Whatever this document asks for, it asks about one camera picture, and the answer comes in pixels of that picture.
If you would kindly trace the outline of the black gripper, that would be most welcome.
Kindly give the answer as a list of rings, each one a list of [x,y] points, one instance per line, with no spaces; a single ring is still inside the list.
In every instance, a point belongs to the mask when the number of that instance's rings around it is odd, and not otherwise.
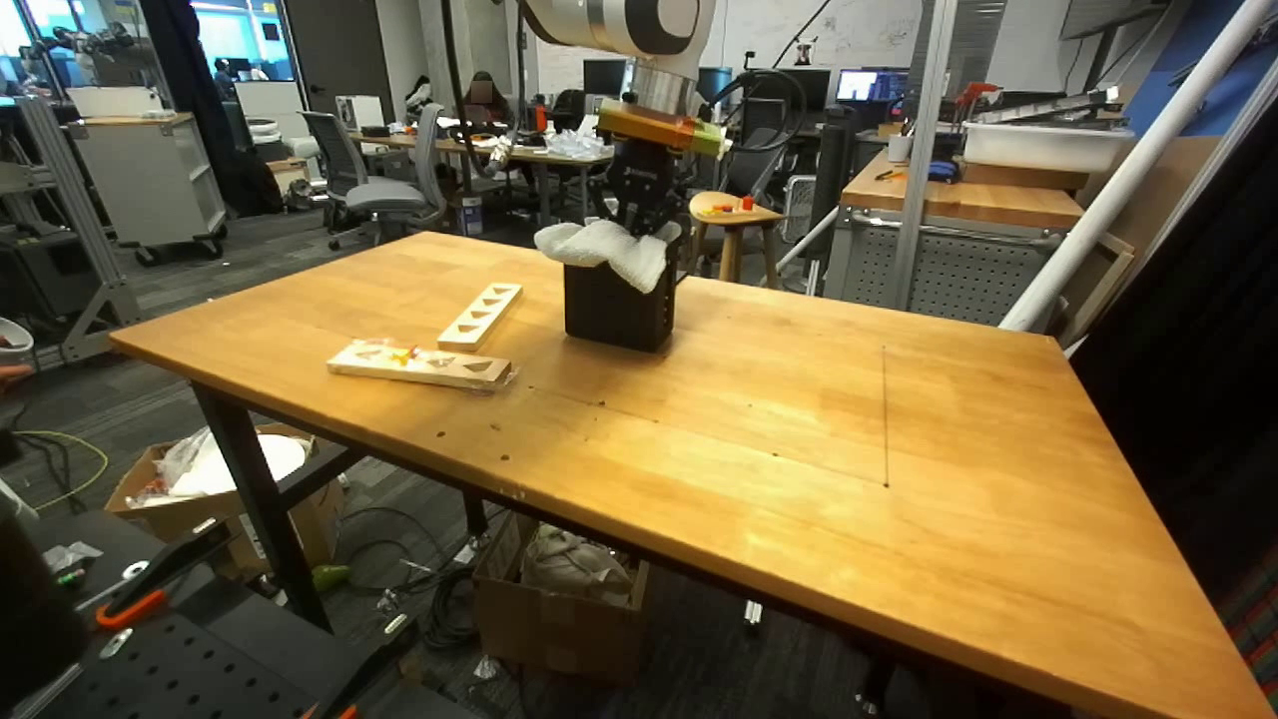
[[[624,140],[601,186],[605,218],[632,237],[676,241],[688,208],[688,158],[648,140]]]

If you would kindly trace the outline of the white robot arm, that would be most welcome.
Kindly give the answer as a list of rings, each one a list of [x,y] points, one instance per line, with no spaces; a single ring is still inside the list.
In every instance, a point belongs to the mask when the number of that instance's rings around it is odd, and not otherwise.
[[[600,104],[617,140],[601,199],[625,232],[657,232],[678,208],[676,162],[694,150],[688,114],[713,0],[519,0],[540,40],[632,62],[632,88]]]

